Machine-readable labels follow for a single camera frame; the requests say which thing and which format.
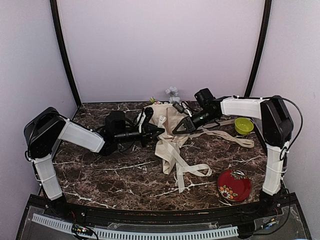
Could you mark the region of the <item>beige wrapping paper sheet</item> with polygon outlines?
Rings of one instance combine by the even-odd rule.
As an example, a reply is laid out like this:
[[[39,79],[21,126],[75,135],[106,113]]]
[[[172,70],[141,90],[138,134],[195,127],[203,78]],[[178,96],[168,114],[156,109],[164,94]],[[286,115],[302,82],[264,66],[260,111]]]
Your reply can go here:
[[[176,164],[172,149],[179,154],[180,148],[189,138],[188,134],[173,134],[175,127],[186,115],[178,112],[169,103],[152,104],[149,107],[153,109],[153,116],[149,122],[164,129],[164,133],[157,137],[154,154],[162,159],[162,172],[168,175]]]

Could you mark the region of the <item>blue fake flower stem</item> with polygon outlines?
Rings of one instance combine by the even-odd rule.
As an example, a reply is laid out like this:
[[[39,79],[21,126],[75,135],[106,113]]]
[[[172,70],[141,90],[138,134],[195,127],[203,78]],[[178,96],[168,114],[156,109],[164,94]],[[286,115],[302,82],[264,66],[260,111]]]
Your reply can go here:
[[[179,91],[176,87],[170,86],[165,90],[165,93],[169,96],[169,103],[179,103],[181,98],[179,97]]]

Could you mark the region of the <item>white printed ribbon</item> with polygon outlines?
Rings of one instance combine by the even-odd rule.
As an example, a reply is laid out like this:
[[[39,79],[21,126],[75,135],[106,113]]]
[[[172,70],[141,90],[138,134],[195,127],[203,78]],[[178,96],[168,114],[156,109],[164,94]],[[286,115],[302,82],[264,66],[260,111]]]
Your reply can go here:
[[[253,140],[233,137],[229,133],[222,130],[208,130],[204,127],[201,127],[200,130],[202,130],[202,132],[191,134],[189,135],[189,138],[197,138],[203,134],[206,134],[209,136],[221,137],[230,142],[235,142],[245,148],[253,148],[255,146]],[[176,186],[180,193],[182,193],[185,190],[184,173],[191,173],[198,177],[209,177],[212,175],[212,169],[208,164],[200,163],[196,165],[189,165],[181,157],[180,153],[177,153],[177,151],[174,148],[172,148],[171,150],[172,155],[176,159],[176,163],[174,165],[174,167],[176,167]]]

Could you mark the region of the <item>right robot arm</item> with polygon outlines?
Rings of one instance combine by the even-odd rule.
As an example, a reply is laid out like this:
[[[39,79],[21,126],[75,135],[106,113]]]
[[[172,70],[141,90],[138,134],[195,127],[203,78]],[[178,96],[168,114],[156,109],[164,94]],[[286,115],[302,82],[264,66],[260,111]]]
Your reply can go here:
[[[282,97],[215,98],[208,88],[195,95],[201,111],[183,118],[172,131],[175,135],[191,134],[199,127],[221,116],[241,116],[261,120],[262,137],[267,148],[266,174],[262,191],[273,196],[281,189],[287,171],[287,152],[294,128],[293,120]]]

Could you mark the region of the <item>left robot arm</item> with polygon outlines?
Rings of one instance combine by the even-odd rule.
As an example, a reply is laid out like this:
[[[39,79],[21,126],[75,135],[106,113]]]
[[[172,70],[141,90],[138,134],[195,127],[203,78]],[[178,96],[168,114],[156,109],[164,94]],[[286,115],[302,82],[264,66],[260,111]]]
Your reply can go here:
[[[135,121],[124,111],[112,110],[97,130],[85,127],[48,107],[31,120],[23,130],[27,149],[25,158],[31,162],[36,180],[51,203],[51,210],[60,218],[67,218],[70,206],[61,198],[63,191],[53,164],[56,150],[63,142],[85,148],[101,156],[109,156],[125,143],[139,141],[145,147],[164,133],[164,129],[151,123],[154,110],[144,108]]]

